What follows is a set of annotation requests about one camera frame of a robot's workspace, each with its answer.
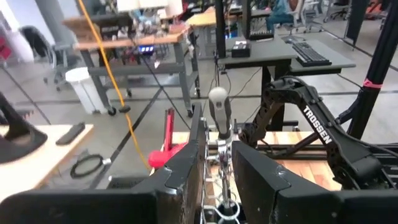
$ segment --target keyboard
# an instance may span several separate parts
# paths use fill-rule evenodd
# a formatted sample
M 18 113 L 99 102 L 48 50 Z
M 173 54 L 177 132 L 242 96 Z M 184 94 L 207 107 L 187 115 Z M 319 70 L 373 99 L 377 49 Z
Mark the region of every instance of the keyboard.
M 266 30 L 260 30 L 250 32 L 249 40 L 264 40 L 272 38 L 274 38 L 274 33 L 268 32 Z
M 331 65 L 331 61 L 318 54 L 318 52 L 312 49 L 306 42 L 294 43 L 293 49 L 297 52 L 297 61 L 303 67 Z

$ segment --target desk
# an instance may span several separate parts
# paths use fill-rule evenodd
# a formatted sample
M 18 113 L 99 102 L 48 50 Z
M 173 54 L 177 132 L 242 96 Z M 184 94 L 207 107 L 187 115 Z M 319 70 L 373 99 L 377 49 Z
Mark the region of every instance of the desk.
M 197 91 L 197 95 L 199 97 L 200 82 L 195 49 L 193 57 L 191 58 L 192 73 L 190 75 L 187 75 L 187 68 L 185 66 L 185 52 L 182 47 L 182 42 L 187 34 L 189 34 L 192 44 L 195 45 L 195 38 L 193 32 L 191 32 L 191 29 L 189 27 L 184 27 L 182 30 L 176 30 L 175 33 L 167 34 L 164 37 L 154 37 L 152 35 L 136 40 L 136 45 L 173 44 L 175 52 L 175 62 L 161 63 L 157 68 L 155 68 L 154 65 L 150 65 L 150 69 L 148 69 L 145 64 L 114 67 L 112 69 L 114 76 L 116 78 L 124 77 L 124 79 L 126 80 L 126 84 L 124 84 L 122 87 L 129 89 L 158 87 L 158 84 L 152 76 L 152 72 L 154 72 L 155 74 L 162 74 L 161 77 L 158 77 L 161 85 L 163 85 L 164 87 L 179 86 L 181 88 L 185 107 L 188 111 L 188 115 L 190 115 L 192 113 L 190 89 L 192 85 L 195 84 L 195 90 Z M 104 41 L 103 45 L 105 48 L 113 49 L 133 47 L 134 43 L 130 39 L 125 39 L 117 41 Z M 109 109 L 109 111 L 112 111 L 113 108 L 109 104 L 108 97 L 106 96 L 106 91 L 110 88 L 113 88 L 113 85 L 112 83 L 106 83 L 105 85 L 102 84 L 100 77 L 107 77 L 108 73 L 106 72 L 106 69 L 104 67 L 95 68 L 93 60 L 89 53 L 89 50 L 97 49 L 98 44 L 96 42 L 84 42 L 75 44 L 74 48 L 81 52 L 83 60 L 85 61 L 86 66 L 89 68 L 88 71 L 93 78 L 95 87 L 98 91 L 102 103 L 105 105 L 105 107 Z M 146 76 L 140 77 L 139 79 L 132 79 L 128 78 L 128 76 L 130 75 Z
M 43 185 L 62 162 L 71 158 L 94 126 L 86 124 L 85 130 L 71 144 L 56 146 L 55 142 L 71 127 L 72 125 L 36 126 L 48 136 L 47 141 L 36 151 L 17 161 L 0 164 L 0 177 L 4 180 L 0 184 L 0 202 L 10 195 Z M 7 130 L 7 126 L 0 126 L 1 134 Z
M 318 40 L 307 40 L 306 42 L 311 45 L 311 47 L 320 55 L 329 59 L 331 61 L 331 65 L 303 67 L 296 59 L 294 59 L 292 60 L 292 64 L 290 64 L 291 75 L 302 76 L 337 74 L 341 73 L 342 68 L 353 68 L 356 66 L 353 61 L 335 52 Z
M 234 12 L 227 19 L 238 19 L 242 10 L 239 12 Z M 271 11 L 266 10 L 253 10 L 252 18 L 267 17 L 271 14 Z M 215 48 L 215 43 L 211 41 L 211 28 L 216 25 L 216 12 L 213 7 L 209 7 L 204 13 L 195 14 L 186 21 L 187 24 L 192 26 L 196 32 L 199 34 L 198 46 L 200 49 L 198 59 L 213 59 L 214 56 L 208 55 L 206 53 L 207 47 Z
M 244 40 L 243 37 L 236 37 L 226 40 L 226 49 L 232 49 L 234 43 L 239 40 Z M 261 79 L 261 93 L 264 92 L 266 85 L 271 81 L 271 73 L 268 67 L 275 66 L 274 79 L 288 74 L 289 65 L 292 59 L 297 57 L 296 51 L 278 36 L 274 36 L 274 40 L 266 40 L 262 42 L 251 42 L 251 55 L 248 58 L 221 58 L 218 60 L 220 65 L 224 65 L 225 69 L 232 68 L 248 68 L 248 67 L 262 67 Z M 281 131 L 284 120 L 285 107 L 281 106 L 279 111 L 271 121 L 271 128 L 269 131 Z
M 312 134 L 310 131 L 306 132 L 267 132 L 266 137 L 264 138 L 265 142 L 268 144 L 296 144 L 303 138 Z M 218 137 L 218 133 L 212 132 L 210 133 L 210 144 L 215 144 L 215 141 Z M 180 144 L 186 142 L 189 138 L 189 133 L 176 132 L 173 133 L 173 144 Z M 312 144 L 320 144 L 319 140 L 313 142 Z M 314 182 L 321 187 L 324 187 L 328 190 L 340 190 L 341 185 L 332 180 L 333 174 L 329 168 L 327 161 L 291 161 L 291 160 L 281 160 L 278 161 L 280 164 L 288 168 L 290 171 L 294 172 L 297 175 L 300 175 L 307 180 Z M 211 167 L 211 174 L 213 177 L 218 175 L 218 166 Z M 239 193 L 236 188 L 236 184 L 233 181 L 233 177 L 231 178 L 231 191 L 237 196 L 237 201 L 240 202 Z M 217 183 L 208 183 L 206 185 L 206 190 L 209 195 L 219 195 L 221 193 L 220 182 Z M 216 204 L 216 200 L 208 199 L 205 204 L 207 205 L 218 205 Z
M 235 41 L 244 40 L 242 37 L 226 40 L 226 49 L 231 49 Z M 248 58 L 226 57 L 218 60 L 225 69 L 262 67 L 261 93 L 266 84 L 271 81 L 271 73 L 268 69 L 275 66 L 274 80 L 285 75 L 327 75 L 340 73 L 342 68 L 355 67 L 355 63 L 341 54 L 327 47 L 317 40 L 307 41 L 315 50 L 332 61 L 331 65 L 318 67 L 303 67 L 296 61 L 297 54 L 293 48 L 286 44 L 278 35 L 274 40 L 263 42 L 251 42 L 251 55 Z M 285 107 L 282 106 L 274 115 L 269 131 L 281 131 L 284 122 Z

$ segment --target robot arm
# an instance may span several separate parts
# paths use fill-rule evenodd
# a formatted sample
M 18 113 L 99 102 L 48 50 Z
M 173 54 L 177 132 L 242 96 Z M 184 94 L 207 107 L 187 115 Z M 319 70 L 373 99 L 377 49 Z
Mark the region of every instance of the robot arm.
M 314 130 L 302 142 L 309 144 L 317 138 L 321 140 L 335 181 L 344 189 L 395 188 L 379 160 L 361 141 L 345 133 L 313 86 L 295 77 L 284 77 L 270 83 L 263 97 L 264 102 L 253 123 L 239 135 L 243 143 L 256 147 L 257 141 L 265 137 L 266 126 L 277 110 L 284 103 L 292 103 L 298 106 Z

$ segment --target red tape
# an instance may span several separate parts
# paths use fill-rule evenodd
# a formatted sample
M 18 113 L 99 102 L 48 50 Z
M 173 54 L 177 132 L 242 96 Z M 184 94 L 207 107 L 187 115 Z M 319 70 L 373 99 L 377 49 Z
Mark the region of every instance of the red tape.
M 363 86 L 368 87 L 368 88 L 381 89 L 381 87 L 383 86 L 383 84 L 374 84 L 374 83 L 371 82 L 370 80 L 365 79 L 365 81 L 363 81 Z

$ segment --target wooden tabletop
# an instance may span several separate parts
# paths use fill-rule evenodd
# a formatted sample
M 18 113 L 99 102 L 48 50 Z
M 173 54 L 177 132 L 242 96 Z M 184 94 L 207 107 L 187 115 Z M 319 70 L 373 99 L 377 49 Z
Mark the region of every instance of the wooden tabletop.
M 190 32 L 189 27 L 184 27 L 182 29 L 176 29 L 170 34 L 166 34 L 163 37 L 155 37 L 150 35 L 138 40 L 135 40 L 136 45 L 154 45 L 154 44 L 174 44 L 180 42 L 184 38 L 184 34 Z M 134 43 L 131 39 L 123 40 L 111 40 L 103 41 L 103 46 L 106 49 L 118 48 L 118 47 L 132 47 Z M 91 50 L 98 49 L 99 46 L 96 41 L 92 42 L 80 42 L 73 46 L 75 50 Z
M 47 134 L 47 141 L 17 161 L 0 164 L 0 177 L 3 179 L 0 184 L 0 202 L 10 195 L 43 185 L 93 130 L 92 124 L 86 124 L 85 130 L 71 144 L 56 146 L 55 142 L 71 127 L 69 124 L 36 126 L 38 130 Z M 7 126 L 0 126 L 0 134 L 7 133 L 7 130 Z
M 265 142 L 268 144 L 296 144 L 303 138 L 312 134 L 310 131 L 306 132 L 267 132 L 266 137 L 264 138 Z M 215 141 L 218 137 L 218 133 L 212 132 L 210 133 L 210 144 L 215 144 Z M 186 142 L 189 138 L 189 133 L 173 133 L 173 144 L 180 144 Z M 321 144 L 320 141 L 315 141 L 313 144 Z M 321 187 L 324 187 L 328 190 L 340 190 L 341 185 L 336 183 L 333 178 L 333 173 L 331 172 L 327 161 L 291 161 L 291 160 L 280 160 L 277 161 L 290 171 L 295 174 L 306 178 L 307 180 L 318 184 Z M 218 166 L 211 167 L 211 174 L 214 178 L 218 176 Z M 235 194 L 236 198 L 233 197 L 233 200 L 240 202 L 239 193 L 236 188 L 234 177 L 231 178 L 231 191 Z M 221 193 L 221 180 L 218 180 L 217 183 L 207 184 L 206 190 L 210 195 L 219 195 Z M 219 202 L 216 200 L 207 200 L 206 204 L 218 205 Z

